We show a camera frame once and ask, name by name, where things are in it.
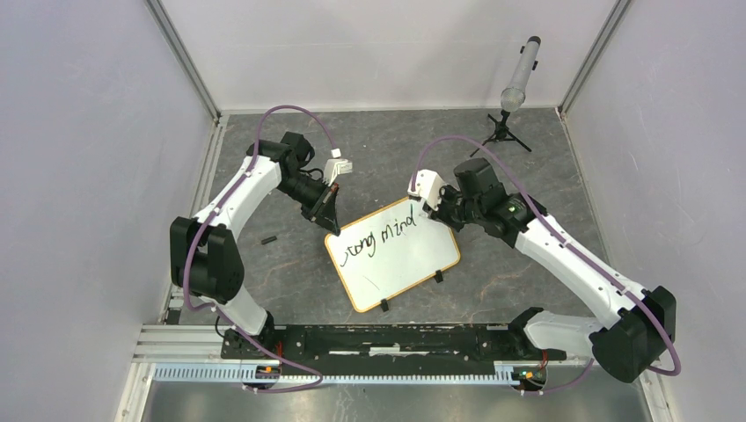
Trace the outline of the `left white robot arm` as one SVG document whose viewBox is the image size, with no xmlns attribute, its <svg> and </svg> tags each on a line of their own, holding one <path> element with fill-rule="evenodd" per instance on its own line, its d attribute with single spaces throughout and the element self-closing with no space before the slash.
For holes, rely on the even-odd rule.
<svg viewBox="0 0 746 422">
<path fill-rule="evenodd" d="M 276 347 L 266 328 L 270 313 L 244 286 L 245 268 L 238 237 L 258 205 L 273 190 L 296 201 L 301 215 L 337 236 L 339 187 L 305 170 L 315 150 L 303 135 L 287 132 L 279 142 L 260 140 L 248 150 L 229 184 L 193 217 L 178 217 L 170 227 L 172 284 L 227 317 L 245 334 L 242 345 L 255 358 Z"/>
</svg>

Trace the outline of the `yellow framed whiteboard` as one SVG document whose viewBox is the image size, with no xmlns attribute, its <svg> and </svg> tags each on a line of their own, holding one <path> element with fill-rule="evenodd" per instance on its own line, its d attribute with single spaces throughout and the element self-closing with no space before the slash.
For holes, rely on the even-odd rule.
<svg viewBox="0 0 746 422">
<path fill-rule="evenodd" d="M 324 244 L 358 313 L 461 260 L 451 228 L 429 219 L 423 205 L 408 198 L 349 223 L 338 236 L 327 235 Z"/>
</svg>

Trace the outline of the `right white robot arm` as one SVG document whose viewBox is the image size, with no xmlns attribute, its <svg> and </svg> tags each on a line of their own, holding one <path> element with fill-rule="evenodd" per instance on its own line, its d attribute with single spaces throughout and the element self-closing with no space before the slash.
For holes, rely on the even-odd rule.
<svg viewBox="0 0 746 422">
<path fill-rule="evenodd" d="M 541 349 L 587 356 L 613 378 L 630 383 L 643 372 L 678 375 L 680 361 L 665 370 L 654 363 L 674 354 L 677 300 L 665 287 L 643 287 L 604 263 L 572 238 L 529 195 L 508 193 L 485 158 L 458 165 L 455 185 L 435 171 L 417 170 L 409 196 L 428 217 L 455 231 L 474 224 L 540 264 L 591 311 L 563 316 L 531 308 L 517 317 L 508 348 L 529 359 Z"/>
</svg>

